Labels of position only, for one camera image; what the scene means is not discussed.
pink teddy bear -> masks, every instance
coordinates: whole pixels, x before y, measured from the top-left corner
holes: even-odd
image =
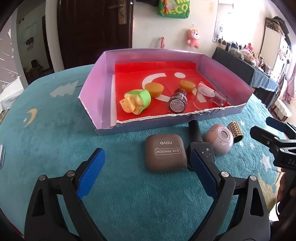
[[[188,37],[189,39],[187,40],[188,44],[190,47],[195,47],[198,49],[200,47],[200,42],[199,42],[199,34],[197,30],[194,29],[189,29],[188,30]]]

green bag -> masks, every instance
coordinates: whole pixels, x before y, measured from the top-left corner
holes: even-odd
[[[188,18],[190,0],[159,0],[157,14],[168,18]]]

yellow moon pattern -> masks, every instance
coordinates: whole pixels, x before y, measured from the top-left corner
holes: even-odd
[[[31,119],[28,121],[28,123],[25,125],[25,127],[30,125],[32,123],[32,121],[35,119],[35,116],[37,114],[37,109],[31,109],[28,111],[28,113],[31,113]]]

gold cylinder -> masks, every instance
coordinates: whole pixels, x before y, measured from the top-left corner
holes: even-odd
[[[239,123],[237,121],[231,122],[227,128],[231,131],[233,134],[233,142],[237,143],[240,142],[244,138],[244,134],[242,133],[242,129],[239,126]]]

bottle label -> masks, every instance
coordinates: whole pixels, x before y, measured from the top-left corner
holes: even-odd
[[[184,105],[183,101],[181,101],[179,99],[173,99],[170,102],[170,108],[172,111],[179,113],[184,110],[185,105]]]

